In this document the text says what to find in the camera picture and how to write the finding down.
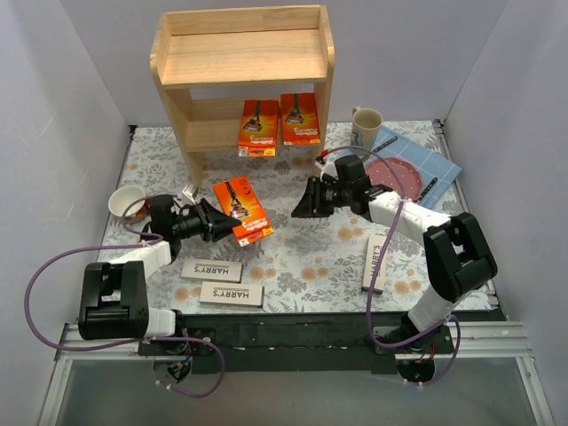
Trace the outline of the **orange Gillette razor box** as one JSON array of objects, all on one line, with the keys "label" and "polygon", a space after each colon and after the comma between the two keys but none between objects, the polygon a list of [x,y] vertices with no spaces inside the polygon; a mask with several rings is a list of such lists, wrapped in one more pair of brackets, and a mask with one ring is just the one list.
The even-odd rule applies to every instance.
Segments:
[{"label": "orange Gillette razor box", "polygon": [[246,247],[273,234],[271,221],[246,176],[218,183],[213,189],[224,213],[241,222],[233,228],[240,247]]},{"label": "orange Gillette razor box", "polygon": [[320,127],[313,92],[280,95],[282,142],[285,146],[320,143]]},{"label": "orange Gillette razor box", "polygon": [[273,157],[279,134],[280,105],[275,99],[247,99],[238,139],[239,157]]}]

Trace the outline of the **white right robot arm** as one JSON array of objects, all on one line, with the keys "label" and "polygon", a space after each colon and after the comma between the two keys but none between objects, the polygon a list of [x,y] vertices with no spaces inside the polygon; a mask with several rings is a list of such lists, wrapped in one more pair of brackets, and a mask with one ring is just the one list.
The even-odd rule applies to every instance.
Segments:
[{"label": "white right robot arm", "polygon": [[498,266],[477,219],[437,213],[404,199],[394,189],[374,185],[356,155],[334,161],[323,151],[315,160],[320,173],[309,177],[295,218],[330,217],[349,208],[367,221],[386,225],[420,244],[425,252],[430,284],[403,315],[398,328],[370,340],[382,349],[406,347],[422,352],[434,341],[434,331],[452,318],[454,308],[472,291],[496,276]]}]

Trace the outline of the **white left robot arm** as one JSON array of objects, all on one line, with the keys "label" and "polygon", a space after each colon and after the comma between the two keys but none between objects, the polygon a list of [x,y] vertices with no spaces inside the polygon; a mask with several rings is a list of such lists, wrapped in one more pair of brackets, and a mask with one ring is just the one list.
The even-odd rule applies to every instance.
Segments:
[{"label": "white left robot arm", "polygon": [[158,337],[168,354],[178,355],[187,348],[189,334],[177,325],[175,311],[149,306],[146,280],[176,259],[183,240],[199,236],[217,242],[241,221],[204,199],[180,209],[172,195],[163,194],[151,198],[148,207],[148,230],[162,240],[85,267],[78,329],[85,340]]}]

